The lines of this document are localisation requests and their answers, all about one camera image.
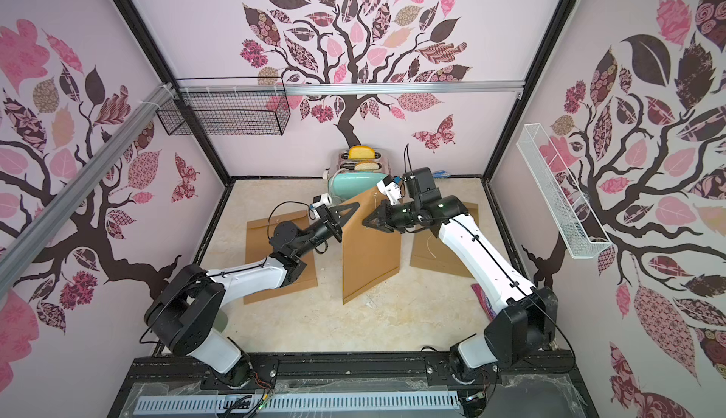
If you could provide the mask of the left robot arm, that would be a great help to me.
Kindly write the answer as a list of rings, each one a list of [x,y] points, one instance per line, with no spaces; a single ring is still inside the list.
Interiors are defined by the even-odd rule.
[[[306,268],[306,255],[331,238],[342,241],[343,227],[359,207],[357,202],[322,204],[318,219],[304,229],[292,221],[278,223],[271,253],[255,263],[224,270],[185,266],[146,311],[147,331],[173,355],[194,357],[216,374],[230,378],[246,369],[242,349],[214,327],[219,310],[257,292],[292,285]]]

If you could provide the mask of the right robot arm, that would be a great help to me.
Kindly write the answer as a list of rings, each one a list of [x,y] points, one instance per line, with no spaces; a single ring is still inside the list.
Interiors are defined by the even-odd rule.
[[[518,272],[459,198],[442,196],[429,168],[408,172],[400,181],[387,176],[375,188],[383,200],[363,225],[385,233],[414,227],[431,232],[459,257],[495,314],[481,334],[450,348],[448,366],[455,380],[470,384],[478,369],[511,367],[554,341],[559,304],[554,292],[538,289]]]

